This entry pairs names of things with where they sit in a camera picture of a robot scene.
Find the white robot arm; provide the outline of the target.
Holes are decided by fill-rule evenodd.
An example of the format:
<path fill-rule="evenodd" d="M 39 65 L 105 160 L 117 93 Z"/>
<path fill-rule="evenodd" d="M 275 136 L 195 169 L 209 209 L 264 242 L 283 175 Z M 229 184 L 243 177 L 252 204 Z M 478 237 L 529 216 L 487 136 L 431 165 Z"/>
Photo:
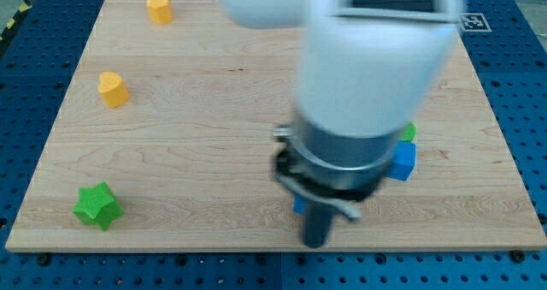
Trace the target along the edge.
<path fill-rule="evenodd" d="M 252 29 L 303 28 L 292 115 L 275 180 L 305 201 L 302 240 L 323 246 L 332 219 L 360 218 L 398 138 L 445 65 L 465 0 L 220 0 Z"/>

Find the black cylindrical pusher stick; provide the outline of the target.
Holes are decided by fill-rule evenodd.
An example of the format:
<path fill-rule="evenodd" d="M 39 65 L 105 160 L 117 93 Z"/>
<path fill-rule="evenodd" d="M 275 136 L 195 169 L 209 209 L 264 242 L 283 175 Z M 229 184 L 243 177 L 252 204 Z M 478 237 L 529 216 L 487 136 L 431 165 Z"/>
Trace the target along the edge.
<path fill-rule="evenodd" d="M 326 244 L 334 210 L 323 204 L 310 202 L 303 213 L 302 241 L 309 248 L 319 248 Z"/>

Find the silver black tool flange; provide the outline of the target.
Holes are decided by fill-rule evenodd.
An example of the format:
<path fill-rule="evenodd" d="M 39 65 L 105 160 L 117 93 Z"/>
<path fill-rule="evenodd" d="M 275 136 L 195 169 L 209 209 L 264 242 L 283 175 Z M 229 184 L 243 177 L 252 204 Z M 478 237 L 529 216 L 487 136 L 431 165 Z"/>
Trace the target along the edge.
<path fill-rule="evenodd" d="M 273 159 L 273 177 L 287 190 L 315 201 L 362 201 L 376 192 L 397 145 L 397 130 L 349 136 L 313 123 L 300 111 L 278 125 L 273 136 L 284 144 Z"/>

